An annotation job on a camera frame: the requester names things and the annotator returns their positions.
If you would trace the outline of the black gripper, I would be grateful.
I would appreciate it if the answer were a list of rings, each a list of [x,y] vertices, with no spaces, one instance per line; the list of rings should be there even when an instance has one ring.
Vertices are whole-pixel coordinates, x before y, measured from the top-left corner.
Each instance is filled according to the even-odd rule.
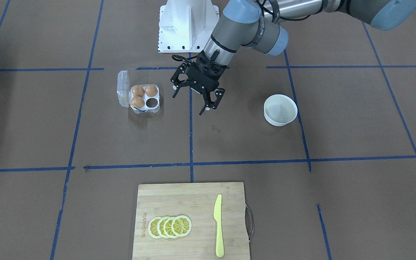
[[[204,51],[191,58],[172,55],[172,59],[181,62],[170,79],[174,89],[172,98],[178,95],[182,87],[190,87],[203,96],[204,106],[199,112],[200,116],[205,111],[217,109],[225,93],[225,89],[219,87],[218,80],[225,72],[226,65],[216,63]]]

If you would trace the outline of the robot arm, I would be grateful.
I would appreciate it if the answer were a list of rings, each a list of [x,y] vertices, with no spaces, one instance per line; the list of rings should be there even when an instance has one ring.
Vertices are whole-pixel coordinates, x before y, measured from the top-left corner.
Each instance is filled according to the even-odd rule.
[[[270,56],[286,49],[289,35],[279,25],[281,20],[302,21],[320,12],[340,12],[388,31],[415,9],[416,0],[230,0],[199,54],[172,56],[181,62],[170,79],[173,97],[188,87],[203,96],[200,115],[217,109],[225,93],[218,81],[240,47]]]

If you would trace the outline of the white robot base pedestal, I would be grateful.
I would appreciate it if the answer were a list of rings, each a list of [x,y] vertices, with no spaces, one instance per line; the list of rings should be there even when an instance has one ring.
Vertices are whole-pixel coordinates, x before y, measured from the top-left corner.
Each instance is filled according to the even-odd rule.
[[[199,53],[220,18],[211,0],[168,0],[160,7],[159,53]]]

